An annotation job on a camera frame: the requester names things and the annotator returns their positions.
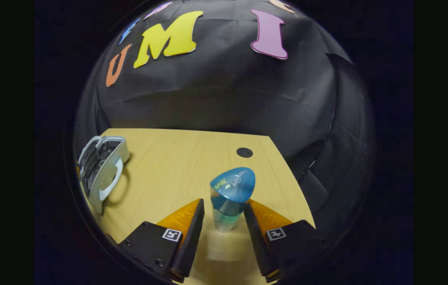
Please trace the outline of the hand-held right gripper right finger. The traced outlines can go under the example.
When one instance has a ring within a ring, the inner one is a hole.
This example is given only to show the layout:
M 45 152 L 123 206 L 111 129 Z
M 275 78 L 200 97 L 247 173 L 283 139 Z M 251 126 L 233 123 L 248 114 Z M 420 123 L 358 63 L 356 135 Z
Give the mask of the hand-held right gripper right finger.
M 260 273 L 267 283 L 285 283 L 301 276 L 329 248 L 329 238 L 307 220 L 293 222 L 253 199 L 244 208 L 244 218 Z

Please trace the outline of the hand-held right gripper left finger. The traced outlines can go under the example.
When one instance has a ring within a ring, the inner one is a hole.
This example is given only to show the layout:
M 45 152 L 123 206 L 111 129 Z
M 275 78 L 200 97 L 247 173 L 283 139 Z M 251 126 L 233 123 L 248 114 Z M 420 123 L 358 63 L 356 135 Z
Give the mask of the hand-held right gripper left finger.
M 204 199 L 195 199 L 156 224 L 141 222 L 118 246 L 136 267 L 183 283 L 191 274 L 204 215 Z

